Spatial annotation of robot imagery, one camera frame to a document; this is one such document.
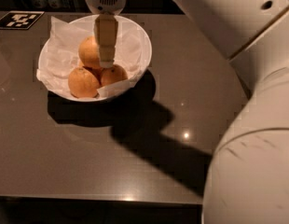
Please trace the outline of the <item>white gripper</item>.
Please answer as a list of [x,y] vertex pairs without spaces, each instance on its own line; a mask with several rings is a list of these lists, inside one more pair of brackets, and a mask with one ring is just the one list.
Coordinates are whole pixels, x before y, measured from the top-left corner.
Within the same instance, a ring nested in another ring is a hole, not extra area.
[[125,7],[127,0],[85,0],[93,14],[100,14],[94,23],[94,34],[98,47],[99,63],[102,68],[110,68],[114,64],[118,15]]

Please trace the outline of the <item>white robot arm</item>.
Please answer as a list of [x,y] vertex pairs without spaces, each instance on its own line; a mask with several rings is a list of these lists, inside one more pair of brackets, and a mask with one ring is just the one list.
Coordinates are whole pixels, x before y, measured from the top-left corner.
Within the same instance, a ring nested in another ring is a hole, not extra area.
[[202,224],[289,224],[289,0],[173,0],[250,96],[214,154],[138,148],[203,197]]

